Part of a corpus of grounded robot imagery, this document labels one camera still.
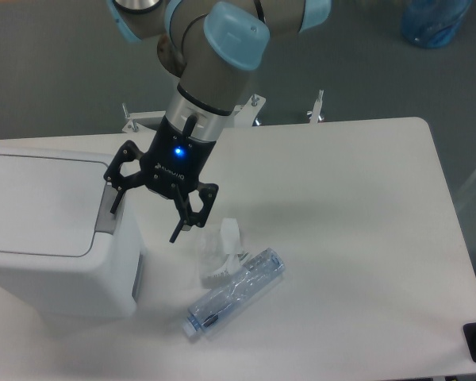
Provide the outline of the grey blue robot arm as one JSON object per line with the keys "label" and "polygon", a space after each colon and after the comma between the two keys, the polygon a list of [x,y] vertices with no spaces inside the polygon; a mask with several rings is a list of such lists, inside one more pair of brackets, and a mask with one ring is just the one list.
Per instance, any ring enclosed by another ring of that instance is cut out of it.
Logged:
{"label": "grey blue robot arm", "polygon": [[123,197],[146,187],[175,203],[177,230],[207,222],[219,187],[199,179],[269,41],[328,18],[329,1],[110,1],[126,40],[158,37],[180,62],[176,92],[146,151],[126,141],[104,178]]}

